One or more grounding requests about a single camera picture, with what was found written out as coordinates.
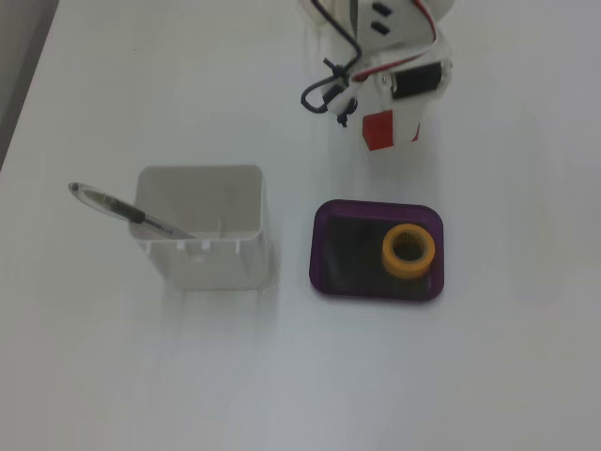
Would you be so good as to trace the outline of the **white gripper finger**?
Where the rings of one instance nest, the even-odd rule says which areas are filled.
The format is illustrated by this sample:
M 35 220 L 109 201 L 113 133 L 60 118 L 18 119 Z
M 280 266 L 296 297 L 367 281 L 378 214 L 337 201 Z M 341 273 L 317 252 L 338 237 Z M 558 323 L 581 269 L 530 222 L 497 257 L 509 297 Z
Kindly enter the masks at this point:
M 393 134 L 396 144 L 406 144 L 419 139 L 425 99 L 405 98 L 393 103 Z
M 395 147 L 370 151 L 367 156 L 370 164 L 406 164 L 410 160 L 413 150 L 412 142 L 401 143 Z

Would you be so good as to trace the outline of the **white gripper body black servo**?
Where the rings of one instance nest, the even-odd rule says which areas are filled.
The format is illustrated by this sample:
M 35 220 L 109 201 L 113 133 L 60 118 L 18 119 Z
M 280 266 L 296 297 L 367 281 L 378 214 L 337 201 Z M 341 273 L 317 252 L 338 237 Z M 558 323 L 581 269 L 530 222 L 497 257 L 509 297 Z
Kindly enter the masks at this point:
M 411 101 L 430 101 L 439 97 L 451 81 L 451 55 L 449 44 L 397 44 L 372 51 L 372 68 L 410 56 L 416 56 L 416 59 L 370 76 L 370 112 L 377 113 L 409 105 Z

